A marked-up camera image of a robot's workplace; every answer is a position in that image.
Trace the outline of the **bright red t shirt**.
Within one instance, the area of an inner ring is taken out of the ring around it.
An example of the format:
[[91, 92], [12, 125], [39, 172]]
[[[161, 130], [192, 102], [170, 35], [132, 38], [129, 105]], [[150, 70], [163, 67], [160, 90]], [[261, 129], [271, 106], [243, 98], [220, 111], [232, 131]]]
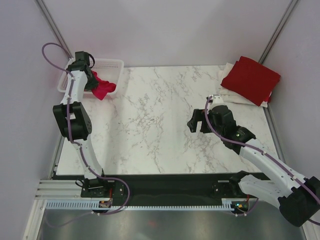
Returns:
[[93, 71], [92, 73], [95, 79], [98, 81], [98, 85], [96, 88], [92, 89], [91, 92], [97, 99], [102, 101], [107, 94], [113, 93], [116, 90], [117, 85], [115, 83], [100, 79], [96, 71]]

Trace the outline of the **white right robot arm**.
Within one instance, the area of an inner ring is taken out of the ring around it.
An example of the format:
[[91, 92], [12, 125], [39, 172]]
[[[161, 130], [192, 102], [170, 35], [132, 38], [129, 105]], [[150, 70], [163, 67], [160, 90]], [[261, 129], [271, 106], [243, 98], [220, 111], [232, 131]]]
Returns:
[[187, 122], [192, 133], [201, 123], [200, 132], [213, 133], [224, 146], [248, 160], [265, 174], [269, 181], [259, 180], [241, 171], [229, 184], [235, 197], [251, 195], [277, 208], [293, 226], [301, 227], [320, 210], [320, 181], [305, 177], [281, 160], [266, 152], [261, 142], [247, 128], [237, 125], [232, 111], [225, 105], [212, 109], [194, 109]]

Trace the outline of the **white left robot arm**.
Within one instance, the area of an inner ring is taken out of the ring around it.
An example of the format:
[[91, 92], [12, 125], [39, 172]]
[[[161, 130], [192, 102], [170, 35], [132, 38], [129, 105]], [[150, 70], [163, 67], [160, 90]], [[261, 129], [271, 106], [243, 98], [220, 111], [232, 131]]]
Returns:
[[75, 53], [75, 61], [68, 65], [68, 82], [62, 101], [53, 107], [53, 114], [61, 135], [75, 148], [84, 171], [84, 188], [92, 188], [99, 197], [110, 191], [108, 182], [101, 179], [104, 171], [99, 164], [91, 141], [92, 122], [83, 104], [85, 91], [99, 84], [91, 70], [93, 56], [85, 51]]

